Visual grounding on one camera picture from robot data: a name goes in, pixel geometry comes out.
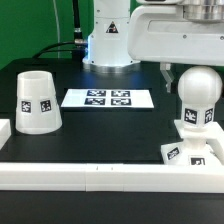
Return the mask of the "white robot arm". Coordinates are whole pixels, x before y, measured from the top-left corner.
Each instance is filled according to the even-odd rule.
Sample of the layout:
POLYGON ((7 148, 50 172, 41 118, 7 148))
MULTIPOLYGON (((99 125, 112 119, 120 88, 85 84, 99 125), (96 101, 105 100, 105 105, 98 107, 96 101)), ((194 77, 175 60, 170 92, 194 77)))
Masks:
POLYGON ((224 66, 224 0, 93 0, 84 67, 119 73, 158 62, 172 88, 173 64, 224 66))

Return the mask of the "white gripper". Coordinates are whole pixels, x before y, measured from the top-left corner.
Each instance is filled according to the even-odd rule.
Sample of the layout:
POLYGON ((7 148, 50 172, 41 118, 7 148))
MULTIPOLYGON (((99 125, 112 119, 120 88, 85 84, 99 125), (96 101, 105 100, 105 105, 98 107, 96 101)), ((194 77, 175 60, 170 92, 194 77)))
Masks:
POLYGON ((224 66, 224 0, 137 0, 128 53, 161 62, 168 93, 174 91, 171 63, 224 66))

